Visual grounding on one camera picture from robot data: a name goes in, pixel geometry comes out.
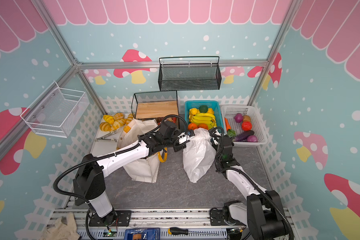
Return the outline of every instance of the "white plastic basket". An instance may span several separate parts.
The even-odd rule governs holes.
[[[44,91],[20,117],[36,134],[68,137],[87,109],[89,100],[86,92],[60,88],[56,82],[53,84],[57,87],[30,110]]]
[[[246,105],[222,105],[220,106],[220,108],[221,115],[223,116],[223,118],[226,118],[228,120],[231,129],[236,132],[236,135],[239,135],[244,131],[241,129],[241,122],[237,123],[233,117],[237,113],[241,113],[243,115],[248,115],[251,117],[252,130],[254,131],[254,135],[257,137],[259,142],[234,142],[236,147],[256,147],[268,143],[267,135],[261,123],[260,114],[254,107]],[[225,121],[223,121],[223,123],[224,132],[226,134]]]

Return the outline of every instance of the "white picket fence illustration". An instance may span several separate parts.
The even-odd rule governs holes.
[[[123,96],[122,98],[118,98],[115,96],[113,99],[111,99],[109,96],[107,96],[106,99],[100,97],[100,101],[104,106],[104,108],[106,109],[107,113],[120,113],[120,112],[131,113],[132,98],[133,98],[132,96],[130,96],[129,98],[126,98],[125,96]],[[211,96],[208,96],[204,98],[202,95],[200,95],[198,98],[195,96],[192,96],[190,98],[184,96],[181,98],[178,95],[177,100],[178,100],[179,112],[184,113],[184,103],[189,100],[215,100],[218,101],[220,105],[224,105],[224,104],[247,105],[250,100],[250,97],[246,96],[245,98],[242,98],[241,96],[238,96],[237,98],[235,98],[234,96],[231,96],[227,98],[226,96],[223,96],[222,98],[219,98],[219,96],[215,96],[214,98],[212,98]]]
[[[62,204],[68,198],[68,196],[58,194],[53,190],[53,182],[62,172],[80,163],[83,156],[87,155],[91,150],[102,114],[94,104],[90,104],[90,109],[87,109],[87,113],[87,116],[84,115],[84,121],[80,122],[80,128],[75,129],[76,136],[71,137],[71,145],[66,145],[67,153],[61,154],[61,163],[55,164],[56,172],[48,175],[51,180],[50,183],[48,186],[41,187],[43,196],[33,201],[36,206],[34,211],[24,216],[27,221],[25,227],[14,233],[19,240],[39,239],[53,211],[61,208]],[[73,185],[72,179],[75,175],[76,171],[73,171],[64,177],[59,182],[59,188],[70,191]]]
[[[266,120],[263,120],[263,114],[261,114],[261,108],[258,108],[257,102],[254,103],[254,107],[259,111],[263,126],[266,127]],[[288,208],[300,239],[309,240],[313,238],[317,240],[316,236],[319,231],[312,227],[308,220],[311,214],[304,211],[301,206],[303,198],[297,196],[295,192],[296,185],[290,181],[291,173],[285,170],[286,162],[281,160],[281,152],[276,150],[277,143],[272,141],[273,135],[269,135],[269,127],[266,127],[265,131],[269,142],[259,146],[259,152],[269,182],[280,195],[283,206]]]

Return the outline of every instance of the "carrot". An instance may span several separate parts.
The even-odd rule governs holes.
[[[228,122],[228,120],[226,118],[224,118],[224,120],[225,120],[225,126],[226,126],[227,131],[228,131],[229,129],[231,129],[231,126],[230,126],[230,124],[229,124],[229,122]]]

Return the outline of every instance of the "teal plastic basket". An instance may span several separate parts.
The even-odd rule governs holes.
[[[221,111],[220,111],[220,106],[219,106],[218,101],[209,101],[209,100],[192,100],[192,101],[185,102],[185,120],[187,121],[187,125],[190,123],[189,122],[189,110],[191,108],[199,109],[199,107],[201,105],[207,105],[208,108],[213,109],[213,111],[215,112],[214,115],[216,117],[216,125],[218,127],[222,127],[224,129],[223,117],[221,116]]]

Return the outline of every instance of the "beige bag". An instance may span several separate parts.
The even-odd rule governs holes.
[[[124,127],[120,138],[117,142],[117,149],[123,148],[137,141],[138,135],[143,135],[157,127],[155,120],[141,121],[133,119]],[[137,159],[129,164],[124,165],[125,171],[133,181],[155,183],[157,179],[158,166],[160,162],[167,160],[167,153],[163,155],[160,151],[146,159]]]

